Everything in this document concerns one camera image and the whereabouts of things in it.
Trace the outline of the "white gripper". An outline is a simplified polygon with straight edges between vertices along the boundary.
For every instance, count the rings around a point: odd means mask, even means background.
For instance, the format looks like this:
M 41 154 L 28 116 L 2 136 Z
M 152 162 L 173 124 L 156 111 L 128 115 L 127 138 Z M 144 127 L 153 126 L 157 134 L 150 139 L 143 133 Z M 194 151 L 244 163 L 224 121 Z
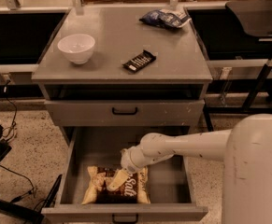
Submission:
M 140 147 L 124 148 L 121 154 L 122 169 L 117 170 L 111 181 L 107 184 L 108 191 L 117 190 L 128 179 L 128 173 L 137 173 L 148 164 L 147 157 L 143 154 Z

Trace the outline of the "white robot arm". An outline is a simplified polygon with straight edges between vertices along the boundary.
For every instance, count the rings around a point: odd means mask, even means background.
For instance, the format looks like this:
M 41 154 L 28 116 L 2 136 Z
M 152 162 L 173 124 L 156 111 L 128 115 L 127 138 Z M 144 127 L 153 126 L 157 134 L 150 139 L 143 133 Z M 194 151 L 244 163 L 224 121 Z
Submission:
M 251 115 L 231 130 L 148 133 L 122 151 L 122 168 L 107 188 L 113 191 L 129 174 L 175 155 L 224 163 L 222 224 L 272 224 L 272 115 Z

